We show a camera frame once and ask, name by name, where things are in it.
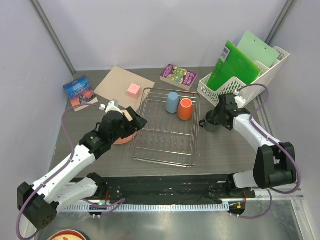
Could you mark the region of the grey mug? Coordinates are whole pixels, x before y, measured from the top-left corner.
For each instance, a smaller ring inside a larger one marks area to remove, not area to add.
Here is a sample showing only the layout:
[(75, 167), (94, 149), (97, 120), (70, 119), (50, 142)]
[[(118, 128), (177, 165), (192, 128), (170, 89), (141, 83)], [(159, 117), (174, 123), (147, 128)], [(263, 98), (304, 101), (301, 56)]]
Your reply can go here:
[(209, 133), (216, 132), (220, 127), (218, 123), (210, 118), (213, 112), (213, 110), (208, 111), (205, 115), (205, 118), (199, 121), (199, 126)]

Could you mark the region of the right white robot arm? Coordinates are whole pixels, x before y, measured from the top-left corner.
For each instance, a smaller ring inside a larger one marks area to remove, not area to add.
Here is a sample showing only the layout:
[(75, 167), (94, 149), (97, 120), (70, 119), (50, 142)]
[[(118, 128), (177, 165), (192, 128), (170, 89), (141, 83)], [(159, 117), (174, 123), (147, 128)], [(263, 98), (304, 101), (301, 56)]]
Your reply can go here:
[(225, 190), (230, 197), (238, 197), (247, 188), (272, 189), (280, 194), (291, 194), (299, 189), (301, 177), (294, 146), (266, 132), (246, 108), (238, 107), (234, 94), (220, 95), (209, 119), (240, 133), (256, 151), (252, 170), (228, 176)]

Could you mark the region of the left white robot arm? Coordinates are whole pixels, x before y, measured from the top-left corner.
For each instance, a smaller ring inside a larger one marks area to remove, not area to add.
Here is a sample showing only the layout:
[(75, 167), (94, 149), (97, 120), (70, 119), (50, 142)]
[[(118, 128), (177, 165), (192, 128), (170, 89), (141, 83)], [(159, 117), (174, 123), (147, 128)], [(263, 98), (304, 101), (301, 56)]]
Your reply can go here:
[(71, 147), (70, 155), (39, 180), (32, 184), (23, 182), (17, 188), (19, 216), (24, 216), (36, 230), (46, 228), (63, 207), (89, 197), (102, 199), (107, 188), (96, 173), (72, 187), (65, 186), (108, 152), (118, 139), (134, 135), (147, 124), (132, 107), (126, 109), (128, 115), (115, 106), (102, 104), (99, 108), (105, 112), (101, 122), (86, 133), (78, 145)]

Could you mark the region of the metal wire dish rack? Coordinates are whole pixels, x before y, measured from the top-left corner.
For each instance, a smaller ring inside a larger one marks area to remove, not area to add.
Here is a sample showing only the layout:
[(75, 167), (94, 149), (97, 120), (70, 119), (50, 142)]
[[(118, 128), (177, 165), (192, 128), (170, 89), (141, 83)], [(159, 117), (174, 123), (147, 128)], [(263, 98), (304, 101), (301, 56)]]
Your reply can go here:
[(166, 100), (171, 91), (146, 88), (138, 115), (147, 124), (132, 139), (129, 155), (139, 161), (190, 168), (197, 162), (197, 141), (200, 122), (200, 95), (177, 90), (180, 100), (192, 102), (192, 117), (182, 120), (177, 113), (166, 111)]

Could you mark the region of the pink cream plate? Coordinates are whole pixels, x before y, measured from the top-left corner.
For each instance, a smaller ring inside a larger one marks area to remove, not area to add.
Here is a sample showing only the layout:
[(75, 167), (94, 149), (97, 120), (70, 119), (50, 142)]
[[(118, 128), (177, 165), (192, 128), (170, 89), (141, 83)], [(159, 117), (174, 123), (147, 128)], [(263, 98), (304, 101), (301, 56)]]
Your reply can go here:
[(117, 141), (114, 142), (115, 145), (123, 145), (123, 144), (126, 144), (128, 142), (130, 142), (134, 136), (137, 134), (137, 132), (135, 132), (134, 134), (126, 137), (126, 138), (119, 138)]

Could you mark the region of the blue cup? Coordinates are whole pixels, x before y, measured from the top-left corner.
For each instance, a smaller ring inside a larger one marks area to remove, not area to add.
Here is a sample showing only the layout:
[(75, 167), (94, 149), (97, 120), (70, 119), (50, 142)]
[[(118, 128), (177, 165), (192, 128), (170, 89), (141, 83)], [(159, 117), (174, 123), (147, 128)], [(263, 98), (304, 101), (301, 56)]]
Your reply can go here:
[(168, 113), (174, 114), (178, 111), (180, 99), (179, 95), (172, 91), (167, 95), (165, 109)]

